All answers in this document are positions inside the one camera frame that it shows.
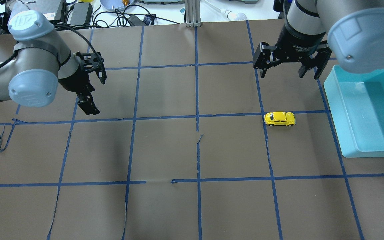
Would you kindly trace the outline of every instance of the plastic container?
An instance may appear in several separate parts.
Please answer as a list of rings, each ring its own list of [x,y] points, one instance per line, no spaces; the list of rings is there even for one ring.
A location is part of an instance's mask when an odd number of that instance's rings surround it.
[[[335,65],[324,88],[343,156],[384,157],[384,69],[354,74]]]
[[[135,0],[130,0],[130,3],[127,6],[134,4],[134,2]],[[127,7],[122,4],[122,0],[100,0],[100,4],[109,11],[115,11],[115,9],[122,11]]]

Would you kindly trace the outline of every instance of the blue plastic cap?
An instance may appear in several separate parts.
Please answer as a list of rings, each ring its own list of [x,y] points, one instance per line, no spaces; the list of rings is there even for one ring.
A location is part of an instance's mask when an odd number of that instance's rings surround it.
[[[29,41],[46,35],[54,26],[42,13],[28,10],[16,14],[10,20],[8,29],[17,41]]]
[[[384,69],[384,8],[350,14],[335,23],[328,43],[340,66],[350,73]]]
[[[31,69],[17,74],[11,79],[8,88],[10,98],[28,107],[49,105],[56,95],[57,77],[43,69]]]

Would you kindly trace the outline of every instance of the white label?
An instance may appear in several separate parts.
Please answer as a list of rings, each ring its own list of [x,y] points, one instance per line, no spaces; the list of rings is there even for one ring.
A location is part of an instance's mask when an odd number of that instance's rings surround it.
[[[44,17],[47,18],[47,20],[49,20],[49,21],[53,21],[55,15],[56,15],[55,12],[50,12],[50,13],[46,13],[46,14],[44,14]]]

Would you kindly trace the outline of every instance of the yellow object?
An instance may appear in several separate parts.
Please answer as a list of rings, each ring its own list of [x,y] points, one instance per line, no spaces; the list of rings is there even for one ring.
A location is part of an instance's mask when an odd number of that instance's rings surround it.
[[[286,126],[293,126],[296,124],[296,118],[294,117],[294,114],[292,112],[283,112],[283,111],[276,111],[276,112],[268,112],[263,117],[265,124],[268,124],[269,126],[274,125],[286,125]]]

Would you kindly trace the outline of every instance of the toy car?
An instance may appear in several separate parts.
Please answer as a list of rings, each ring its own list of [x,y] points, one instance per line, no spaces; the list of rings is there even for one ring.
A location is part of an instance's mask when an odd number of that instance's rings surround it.
[[[294,117],[294,114],[292,112],[283,112],[283,111],[276,111],[276,112],[268,112],[263,117],[265,124],[269,126],[274,125],[286,125],[286,126],[293,126],[296,124],[296,118]]]

